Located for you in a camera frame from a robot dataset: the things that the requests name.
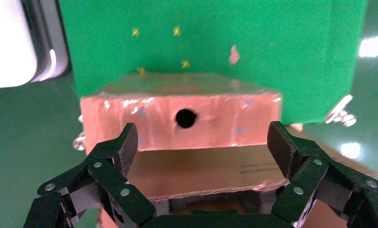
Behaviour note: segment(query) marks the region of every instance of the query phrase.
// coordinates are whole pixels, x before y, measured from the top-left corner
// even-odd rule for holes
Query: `cardboard box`
[[[266,144],[281,118],[281,94],[217,74],[128,74],[81,99],[85,146],[136,123],[138,149]]]
[[[295,136],[314,140],[292,128],[287,129]],[[334,160],[369,176],[376,175],[322,142],[314,141]],[[247,190],[269,192],[288,183],[266,145],[139,152],[127,178],[152,202]],[[234,208],[238,205],[232,201],[227,203]],[[226,203],[223,205],[222,210],[229,208]],[[330,227],[342,227],[344,221],[327,209],[327,205],[317,203],[311,218],[338,221]],[[110,219],[106,213],[101,216],[103,224]],[[111,228],[112,223],[106,223],[103,228]],[[311,226],[308,221],[306,227],[328,226],[321,226],[320,222]]]

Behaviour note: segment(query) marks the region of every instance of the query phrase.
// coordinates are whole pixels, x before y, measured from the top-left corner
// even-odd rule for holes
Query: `green floor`
[[[378,36],[378,0],[371,1],[363,37]],[[341,124],[306,126],[305,132],[341,149],[358,143],[356,159],[378,172],[378,57],[357,61],[348,106],[358,117],[345,128]],[[46,83],[0,89],[0,227],[22,227],[37,187],[80,163],[85,154],[72,149],[82,131],[73,76]],[[96,225],[91,209],[77,227]]]

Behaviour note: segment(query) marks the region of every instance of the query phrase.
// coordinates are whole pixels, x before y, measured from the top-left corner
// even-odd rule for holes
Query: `black hole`
[[[196,122],[197,115],[192,110],[182,109],[177,112],[175,120],[182,128],[192,127]]]

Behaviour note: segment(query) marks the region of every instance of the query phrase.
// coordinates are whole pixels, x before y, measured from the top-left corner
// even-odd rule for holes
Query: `green cloth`
[[[322,122],[351,89],[366,0],[60,0],[79,97],[143,67],[283,93],[282,122]],[[174,36],[174,27],[181,34]],[[133,30],[139,35],[133,36]],[[236,45],[239,61],[230,65]],[[182,68],[188,61],[190,68]]]

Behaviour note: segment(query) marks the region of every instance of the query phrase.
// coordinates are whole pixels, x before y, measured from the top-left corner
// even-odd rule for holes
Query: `yellow cross mark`
[[[141,74],[141,75],[145,75],[146,71],[144,70],[143,67],[137,67],[137,71]]]
[[[182,68],[190,68],[190,63],[188,61],[182,61]]]
[[[134,28],[133,29],[133,37],[138,37],[140,35],[140,31],[138,30],[138,28]]]
[[[178,37],[180,36],[180,34],[181,34],[180,28],[178,26],[174,27],[174,36]]]

